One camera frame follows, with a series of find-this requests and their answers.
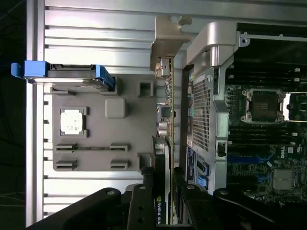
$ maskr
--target metal mesh cover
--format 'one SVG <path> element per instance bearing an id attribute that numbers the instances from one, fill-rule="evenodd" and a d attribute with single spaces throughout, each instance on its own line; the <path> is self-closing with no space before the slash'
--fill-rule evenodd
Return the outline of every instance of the metal mesh cover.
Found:
<path id="1" fill-rule="evenodd" d="M 194 85 L 193 143 L 209 150 L 210 89 L 205 80 Z"/>

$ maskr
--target cpu socket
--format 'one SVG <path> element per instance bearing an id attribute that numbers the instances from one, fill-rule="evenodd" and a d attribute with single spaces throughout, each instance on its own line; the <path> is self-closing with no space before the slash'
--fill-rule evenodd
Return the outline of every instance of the cpu socket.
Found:
<path id="1" fill-rule="evenodd" d="M 242 94 L 246 96 L 246 114 L 241 121 L 274 124 L 284 120 L 282 109 L 285 93 L 281 90 L 247 89 Z"/>

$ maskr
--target dell logo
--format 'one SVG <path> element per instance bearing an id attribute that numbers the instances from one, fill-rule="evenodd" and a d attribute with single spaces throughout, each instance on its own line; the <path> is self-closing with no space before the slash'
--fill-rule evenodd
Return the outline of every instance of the dell logo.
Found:
<path id="1" fill-rule="evenodd" d="M 281 159 L 284 159 L 284 150 L 285 149 L 286 149 L 286 147 L 282 146 L 282 152 L 281 152 L 281 156 L 280 156 Z"/>

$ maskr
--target motherboard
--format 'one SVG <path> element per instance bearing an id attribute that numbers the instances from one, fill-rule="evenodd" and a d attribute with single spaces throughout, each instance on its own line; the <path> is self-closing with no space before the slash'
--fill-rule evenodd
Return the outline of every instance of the motherboard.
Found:
<path id="1" fill-rule="evenodd" d="M 266 204 L 307 202 L 307 75 L 292 65 L 231 65 L 227 187 Z"/>

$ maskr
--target dark background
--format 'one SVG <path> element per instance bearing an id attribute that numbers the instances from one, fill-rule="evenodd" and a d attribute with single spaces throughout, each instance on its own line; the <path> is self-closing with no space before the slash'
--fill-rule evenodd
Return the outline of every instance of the dark background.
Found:
<path id="1" fill-rule="evenodd" d="M 25 229 L 25 81 L 10 75 L 26 57 L 26 1 L 0 1 L 0 229 Z M 9 197 L 1 194 L 12 193 Z"/>

